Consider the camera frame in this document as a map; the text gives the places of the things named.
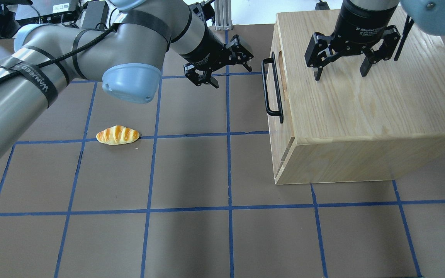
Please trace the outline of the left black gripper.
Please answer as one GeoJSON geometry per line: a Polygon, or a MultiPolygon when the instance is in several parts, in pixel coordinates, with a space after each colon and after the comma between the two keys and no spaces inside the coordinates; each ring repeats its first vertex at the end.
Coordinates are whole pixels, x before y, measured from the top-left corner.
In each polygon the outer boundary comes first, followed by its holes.
{"type": "Polygon", "coordinates": [[[226,65],[242,65],[248,72],[253,71],[248,64],[254,58],[251,46],[238,34],[232,37],[227,48],[211,30],[187,31],[182,37],[182,45],[186,49],[189,46],[194,47],[192,51],[183,53],[182,58],[188,62],[184,64],[184,76],[196,86],[210,84],[219,88],[219,83],[212,73],[226,65]]]}

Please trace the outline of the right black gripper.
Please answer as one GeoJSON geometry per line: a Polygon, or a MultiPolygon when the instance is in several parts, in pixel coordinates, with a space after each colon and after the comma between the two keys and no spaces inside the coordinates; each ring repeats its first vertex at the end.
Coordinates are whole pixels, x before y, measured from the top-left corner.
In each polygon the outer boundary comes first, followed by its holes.
{"type": "Polygon", "coordinates": [[[344,0],[332,35],[311,35],[304,60],[307,67],[317,69],[314,79],[319,81],[324,67],[343,54],[365,54],[362,77],[374,64],[391,59],[401,38],[396,26],[387,27],[393,13],[393,0],[344,0]],[[367,49],[380,39],[378,50],[367,49]]]}

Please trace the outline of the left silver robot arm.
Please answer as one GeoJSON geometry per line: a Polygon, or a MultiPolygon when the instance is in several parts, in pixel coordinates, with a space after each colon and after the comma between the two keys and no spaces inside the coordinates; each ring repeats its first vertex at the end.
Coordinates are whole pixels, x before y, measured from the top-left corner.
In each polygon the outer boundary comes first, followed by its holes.
{"type": "Polygon", "coordinates": [[[169,50],[187,63],[196,86],[218,87],[212,72],[254,58],[238,35],[223,43],[182,0],[113,0],[117,20],[105,31],[57,24],[20,28],[14,53],[0,59],[0,158],[76,78],[102,81],[106,93],[148,103],[169,50]]]}

